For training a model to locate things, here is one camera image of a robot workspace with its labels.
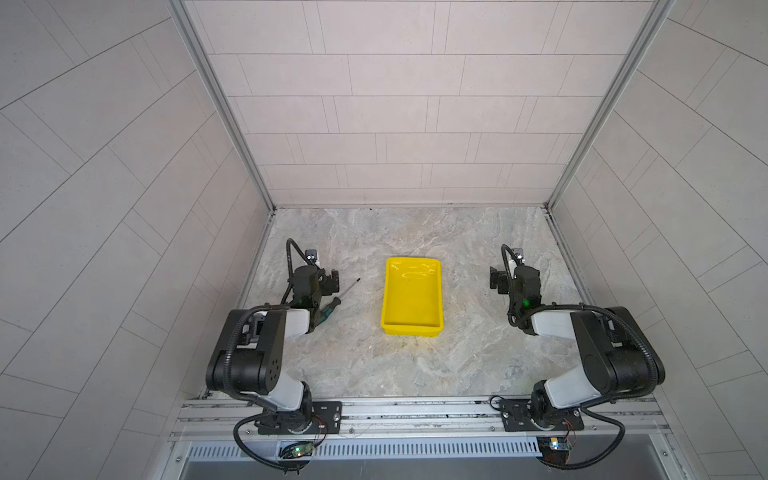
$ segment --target screwdriver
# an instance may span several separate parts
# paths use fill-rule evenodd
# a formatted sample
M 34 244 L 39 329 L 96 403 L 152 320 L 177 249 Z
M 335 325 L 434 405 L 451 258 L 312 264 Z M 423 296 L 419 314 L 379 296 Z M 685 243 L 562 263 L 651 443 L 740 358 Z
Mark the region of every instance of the screwdriver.
M 318 325 L 328 320 L 328 317 L 331 316 L 331 313 L 333 313 L 333 310 L 341 305 L 341 297 L 345 296 L 347 292 L 349 292 L 353 286 L 357 285 L 357 283 L 360 281 L 360 279 L 355 280 L 355 282 L 350 285 L 346 290 L 341 292 L 341 295 L 334 296 L 333 300 L 331 300 L 331 303 L 326 305 L 323 310 L 320 311 L 320 321 L 317 323 Z

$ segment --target gray marble surface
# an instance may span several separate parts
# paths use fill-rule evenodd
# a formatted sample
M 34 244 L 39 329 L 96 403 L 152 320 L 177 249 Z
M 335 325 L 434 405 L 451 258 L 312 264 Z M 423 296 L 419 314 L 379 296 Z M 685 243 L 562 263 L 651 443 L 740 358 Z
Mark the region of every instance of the gray marble surface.
M 502 268 L 500 246 L 507 243 L 524 248 L 526 263 L 541 271 L 545 302 L 579 301 L 540 208 L 278 210 L 247 306 L 280 301 L 289 237 L 317 249 L 320 264 L 339 271 L 342 290 L 362 277 L 324 324 L 286 341 L 283 371 L 306 381 L 315 397 L 528 394 L 538 380 L 578 364 L 574 342 L 509 326 L 508 297 L 488 288 L 488 268 Z M 442 263 L 439 336 L 381 329 L 389 257 Z M 294 268 L 299 264 L 294 260 Z

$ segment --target ventilation grille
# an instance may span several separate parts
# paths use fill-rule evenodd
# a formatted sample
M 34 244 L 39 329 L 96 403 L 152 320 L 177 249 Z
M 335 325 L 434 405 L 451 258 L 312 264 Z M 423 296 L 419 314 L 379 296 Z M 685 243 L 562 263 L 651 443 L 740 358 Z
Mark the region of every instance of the ventilation grille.
M 274 452 L 289 445 L 280 441 Z M 274 442 L 248 442 L 267 455 L 263 447 Z M 312 456 L 315 460 L 372 460 L 393 458 L 504 458 L 540 457 L 536 437 L 478 437 L 458 439 L 328 439 Z M 194 442 L 191 462 L 232 462 L 250 460 L 234 442 Z

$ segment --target mounting plate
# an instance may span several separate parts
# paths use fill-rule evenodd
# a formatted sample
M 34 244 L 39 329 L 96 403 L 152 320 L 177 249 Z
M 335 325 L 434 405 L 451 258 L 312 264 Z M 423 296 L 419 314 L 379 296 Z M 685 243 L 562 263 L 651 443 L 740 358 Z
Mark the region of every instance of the mounting plate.
M 531 420 L 527 399 L 500 399 L 498 408 L 502 412 L 505 432 L 547 432 L 547 430 L 540 429 Z M 565 412 L 561 420 L 564 427 L 567 425 L 565 420 L 568 420 L 573 430 L 584 430 L 581 412 L 577 408 L 568 409 Z
M 312 402 L 312 414 L 325 420 L 329 434 L 339 433 L 341 426 L 341 402 Z M 312 422 L 302 435 L 314 435 L 318 432 L 318 422 Z M 259 424 L 259 435 L 293 435 L 286 426 L 277 423 L 274 427 Z

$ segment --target white tiled wall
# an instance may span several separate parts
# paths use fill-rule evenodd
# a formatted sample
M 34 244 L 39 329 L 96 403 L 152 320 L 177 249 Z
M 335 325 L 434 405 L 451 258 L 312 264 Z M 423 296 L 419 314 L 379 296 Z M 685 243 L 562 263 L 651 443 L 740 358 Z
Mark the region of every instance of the white tiled wall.
M 766 25 L 762 0 L 678 0 L 554 209 L 664 362 L 700 480 L 768 476 Z
M 318 205 L 546 200 L 650 2 L 185 4 L 273 199 Z
M 0 159 L 0 476 L 136 480 L 267 218 L 166 3 L 0 2 Z

